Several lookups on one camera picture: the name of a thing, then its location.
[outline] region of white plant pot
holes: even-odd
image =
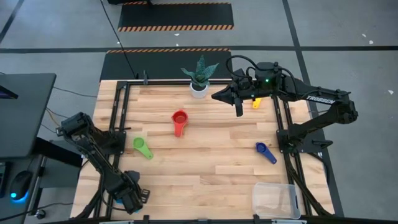
[[[194,98],[198,98],[198,99],[204,98],[204,97],[206,96],[206,94],[207,94],[207,90],[209,89],[209,86],[207,85],[206,88],[205,88],[204,90],[202,90],[202,91],[196,91],[196,90],[193,89],[192,83],[191,83],[190,87],[191,87],[191,94],[192,94],[192,96],[193,96]]]

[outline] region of plastic bin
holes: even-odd
[[[300,218],[295,186],[256,183],[253,189],[253,211],[260,217]]]

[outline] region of green measuring spoon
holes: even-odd
[[[140,137],[134,138],[134,140],[132,142],[132,146],[134,149],[137,149],[138,151],[140,151],[147,159],[153,158],[154,155],[149,150],[149,148],[143,138],[140,138]]]

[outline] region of succulent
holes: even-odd
[[[191,81],[193,84],[198,85],[200,87],[204,87],[209,85],[209,78],[216,71],[216,68],[219,63],[215,65],[210,65],[209,67],[205,67],[205,57],[202,55],[197,63],[196,72],[189,72],[185,68],[181,68],[182,72],[189,75],[191,77]]]

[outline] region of gray floor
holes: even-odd
[[[0,30],[16,2],[0,0]],[[235,22],[231,31],[137,32],[119,36],[126,47],[293,45],[282,1],[229,2]],[[395,0],[289,0],[289,4],[301,46],[398,45]],[[105,5],[116,25],[121,6]],[[0,49],[117,46],[98,0],[25,0],[0,43]],[[279,61],[297,78],[301,77],[295,52],[232,53],[246,55],[255,62]],[[326,138],[334,141],[329,150],[345,215],[398,220],[394,209],[398,201],[398,52],[304,52],[303,56],[312,85],[352,91],[350,97],[359,111],[355,123],[325,128]],[[55,86],[95,95],[103,60],[104,53],[0,54],[0,72],[54,72]],[[239,67],[246,68],[247,64],[234,61],[234,68]],[[94,106],[94,98],[57,90],[49,103],[49,108],[66,116],[78,111],[93,114]],[[54,128],[47,115],[43,123]],[[57,139],[44,128],[39,136]],[[40,204],[71,202],[76,183],[70,185],[48,190]],[[66,220],[69,212],[70,207],[53,207],[41,222]],[[38,221],[28,217],[26,223]]]

